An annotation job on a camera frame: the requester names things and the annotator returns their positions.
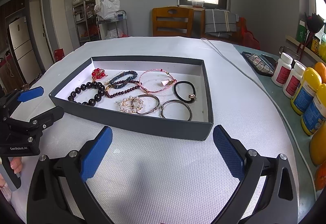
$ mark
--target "white plastic bag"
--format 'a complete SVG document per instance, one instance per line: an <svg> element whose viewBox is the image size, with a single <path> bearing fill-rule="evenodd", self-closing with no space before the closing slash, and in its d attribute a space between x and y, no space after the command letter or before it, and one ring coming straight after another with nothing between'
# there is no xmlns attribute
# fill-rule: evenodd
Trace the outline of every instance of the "white plastic bag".
<svg viewBox="0 0 326 224"><path fill-rule="evenodd" d="M121 31L120 28L118 28L118 33L119 33L119 37L122 37L123 32ZM112 38L117 38L117 30L113 29L113 30L108 30L108 34L105 37L106 40L108 39L112 39Z"/></svg>
<svg viewBox="0 0 326 224"><path fill-rule="evenodd" d="M115 12L120 10L119 0L104 0L94 7L95 13L103 20L109 20L115 16Z"/></svg>

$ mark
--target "wooden chair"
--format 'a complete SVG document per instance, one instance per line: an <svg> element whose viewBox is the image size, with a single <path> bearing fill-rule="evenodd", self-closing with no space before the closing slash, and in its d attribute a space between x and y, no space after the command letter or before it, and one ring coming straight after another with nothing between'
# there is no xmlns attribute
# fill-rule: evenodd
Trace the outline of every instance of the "wooden chair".
<svg viewBox="0 0 326 224"><path fill-rule="evenodd" d="M187 22L180 21L162 21L158 17L164 18L188 18ZM185 36L191 37L192 21L194 18L194 10L184 7L162 7L152 10L153 36ZM158 31L159 27L173 28L175 31ZM186 29L186 33L182 33L180 29Z"/></svg>
<svg viewBox="0 0 326 224"><path fill-rule="evenodd" d="M236 23L236 26L239 27L240 30L239 31L237 30L237 32L233 32L232 36L230 36L229 38L223 38L223 37L217 37L217 36L211 36L209 34L205 34L205 10L202 10L200 16L200 37L204 37L209 40L220 40L231 44L241 45L243 40L241 30L245 30L245 31L247 30L246 19L240 17L239 22Z"/></svg>

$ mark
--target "metal screw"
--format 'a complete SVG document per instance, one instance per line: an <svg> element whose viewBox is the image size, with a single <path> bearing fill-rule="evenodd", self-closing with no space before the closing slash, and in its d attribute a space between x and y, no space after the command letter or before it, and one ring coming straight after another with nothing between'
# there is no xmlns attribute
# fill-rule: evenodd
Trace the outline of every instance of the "metal screw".
<svg viewBox="0 0 326 224"><path fill-rule="evenodd" d="M77 154L78 154L78 151L76 151L76 150L72 150L71 152L69 152L69 156L72 157L72 158L76 157Z"/></svg>
<svg viewBox="0 0 326 224"><path fill-rule="evenodd" d="M257 156L257 152L255 150L248 150L248 153L250 156L253 156L253 157Z"/></svg>
<svg viewBox="0 0 326 224"><path fill-rule="evenodd" d="M39 158L40 161L45 161L46 160L46 155L41 155Z"/></svg>
<svg viewBox="0 0 326 224"><path fill-rule="evenodd" d="M283 154L283 153L280 154L280 158L281 158L282 160L286 160L286 159L287 159L286 155Z"/></svg>

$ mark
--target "human hand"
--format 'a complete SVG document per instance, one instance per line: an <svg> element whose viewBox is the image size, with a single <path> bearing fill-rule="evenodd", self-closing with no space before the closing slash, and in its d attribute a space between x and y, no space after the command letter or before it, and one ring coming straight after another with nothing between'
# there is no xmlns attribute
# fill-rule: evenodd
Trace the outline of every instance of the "human hand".
<svg viewBox="0 0 326 224"><path fill-rule="evenodd" d="M22 170L22 157L14 157L10 162L10 167L14 170L14 173L20 172ZM3 187L5 183L5 180L0 174L0 187Z"/></svg>

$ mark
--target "red beaded flower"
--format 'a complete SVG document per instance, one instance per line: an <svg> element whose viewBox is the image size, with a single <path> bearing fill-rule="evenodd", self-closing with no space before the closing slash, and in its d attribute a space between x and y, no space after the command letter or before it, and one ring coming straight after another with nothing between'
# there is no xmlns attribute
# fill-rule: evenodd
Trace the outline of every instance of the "red beaded flower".
<svg viewBox="0 0 326 224"><path fill-rule="evenodd" d="M97 68L92 71L92 80L96 81L97 79L102 79L103 77L107 76L103 69Z"/></svg>

